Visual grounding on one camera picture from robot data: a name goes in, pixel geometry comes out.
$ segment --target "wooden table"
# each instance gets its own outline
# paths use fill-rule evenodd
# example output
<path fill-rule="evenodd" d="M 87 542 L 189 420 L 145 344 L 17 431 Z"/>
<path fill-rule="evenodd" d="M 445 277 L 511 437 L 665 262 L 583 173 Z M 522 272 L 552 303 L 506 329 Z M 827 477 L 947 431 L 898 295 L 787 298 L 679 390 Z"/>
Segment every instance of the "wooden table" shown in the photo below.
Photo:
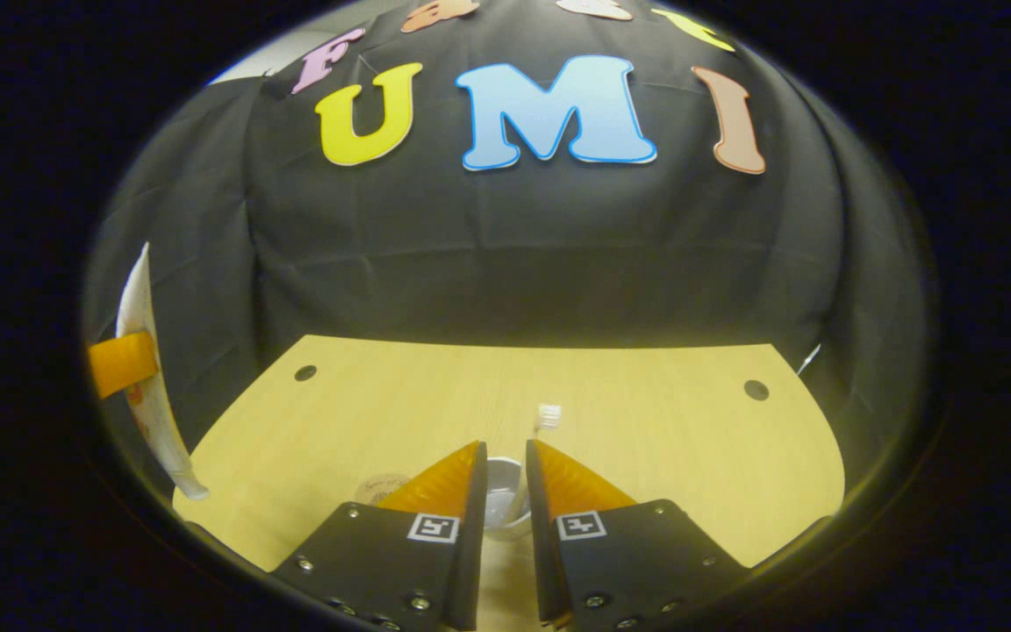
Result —
<path fill-rule="evenodd" d="M 297 381 L 296 372 L 317 372 Z M 747 380 L 766 385 L 754 399 Z M 669 499 L 743 565 L 840 507 L 845 470 L 817 402 L 768 344 L 695 349 L 454 347 L 305 336 L 241 394 L 192 460 L 184 519 L 271 571 L 365 479 L 416 475 L 486 442 L 541 439 L 638 502 Z M 531 536 L 485 540 L 478 629 L 539 629 Z"/>

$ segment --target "letter m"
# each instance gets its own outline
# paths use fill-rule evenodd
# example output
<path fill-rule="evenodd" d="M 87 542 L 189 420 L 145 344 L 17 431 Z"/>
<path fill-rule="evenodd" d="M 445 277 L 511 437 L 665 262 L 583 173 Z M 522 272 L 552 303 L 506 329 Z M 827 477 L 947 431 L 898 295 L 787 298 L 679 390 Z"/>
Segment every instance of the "letter m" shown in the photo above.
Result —
<path fill-rule="evenodd" d="M 572 57 L 545 91 L 509 64 L 462 73 L 455 84 L 470 93 L 474 147 L 462 157 L 470 171 L 509 167 L 522 152 L 505 140 L 505 120 L 530 151 L 549 160 L 573 113 L 579 133 L 568 153 L 584 162 L 643 163 L 657 148 L 642 137 L 630 100 L 633 65 L 619 57 Z"/>

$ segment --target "black fabric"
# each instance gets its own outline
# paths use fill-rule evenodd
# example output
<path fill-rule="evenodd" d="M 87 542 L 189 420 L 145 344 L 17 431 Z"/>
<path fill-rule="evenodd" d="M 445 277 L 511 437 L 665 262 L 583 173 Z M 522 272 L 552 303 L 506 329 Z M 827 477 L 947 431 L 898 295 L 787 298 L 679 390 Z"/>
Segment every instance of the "black fabric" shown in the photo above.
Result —
<path fill-rule="evenodd" d="M 158 336 L 192 449 L 261 369 L 305 335 L 537 347 L 771 343 L 799 367 L 861 480 L 915 413 L 930 288 L 910 202 L 847 125 L 773 65 L 702 43 L 656 4 L 629 23 L 553 3 L 482 3 L 400 32 L 408 7 L 363 24 L 330 75 L 291 95 L 302 61 L 210 85 L 144 150 L 97 240 L 89 342 L 111 336 L 119 291 L 152 241 Z M 716 27 L 727 39 L 726 29 Z M 321 41 L 315 41 L 315 47 Z M 544 88 L 571 57 L 629 75 L 643 165 L 584 163 L 567 143 L 468 172 L 469 93 L 455 77 L 513 64 Z M 419 62 L 415 119 L 387 156 L 326 159 L 314 104 L 357 83 L 360 133 L 382 120 L 378 72 Z M 767 169 L 723 167 L 713 97 L 691 67 L 742 84 Z M 108 424 L 151 469 L 125 403 Z M 153 475 L 158 477 L 157 466 Z"/>

